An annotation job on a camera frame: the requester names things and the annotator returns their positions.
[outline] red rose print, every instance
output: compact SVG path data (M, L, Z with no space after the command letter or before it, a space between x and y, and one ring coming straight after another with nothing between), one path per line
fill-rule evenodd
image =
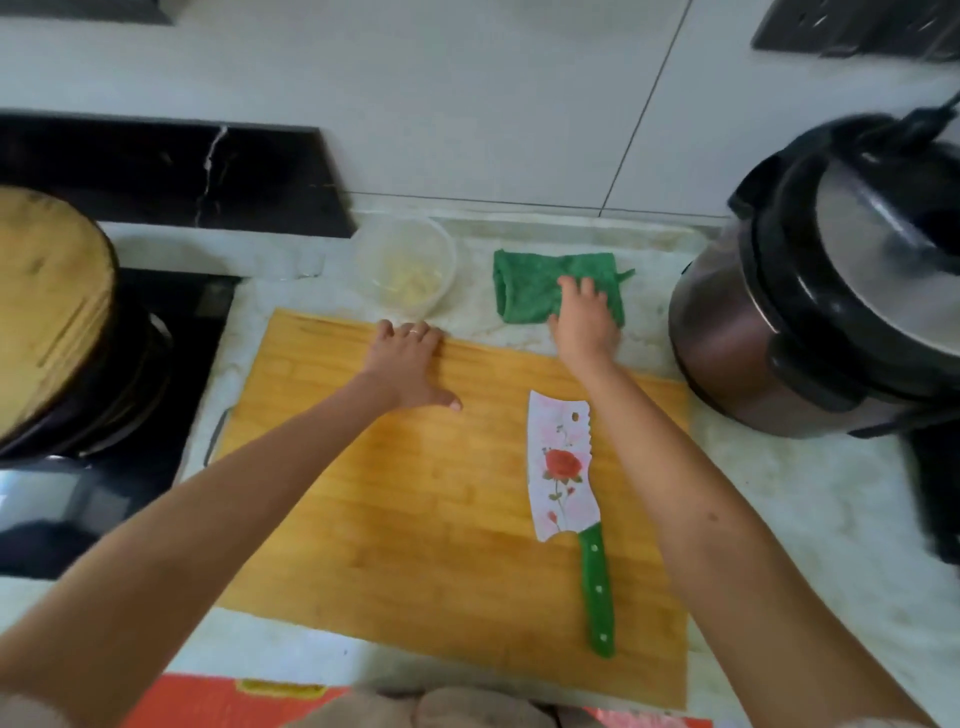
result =
M546 470L554 480L575 478L583 467L572 452L564 449L549 449L546 452Z

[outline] green knife handle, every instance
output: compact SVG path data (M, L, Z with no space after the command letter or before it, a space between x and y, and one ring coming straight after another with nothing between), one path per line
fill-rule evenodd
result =
M584 601L590 625L590 645L600 657L613 656L613 595L607 574L607 555L603 548L600 523L580 532L581 561L584 568Z

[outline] dish towel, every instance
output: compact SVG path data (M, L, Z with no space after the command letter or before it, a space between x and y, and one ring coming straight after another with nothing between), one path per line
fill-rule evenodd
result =
M592 278L598 291L607 294L607 308L616 324L626 322L620 283L636 271L616 272L613 253L583 255L537 255L535 253L493 254L493 288L496 312L507 324L541 324L551 313L560 313L560 276Z

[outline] round wooden chopping board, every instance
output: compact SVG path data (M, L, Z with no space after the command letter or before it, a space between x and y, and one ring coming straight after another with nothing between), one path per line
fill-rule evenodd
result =
M94 223L62 200L0 185L0 441L86 361L115 280Z

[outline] clear plastic container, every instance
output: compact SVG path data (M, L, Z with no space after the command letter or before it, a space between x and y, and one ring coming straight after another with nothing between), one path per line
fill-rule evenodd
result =
M427 217L371 215L353 244L359 291L407 320L433 310L457 274L455 241Z

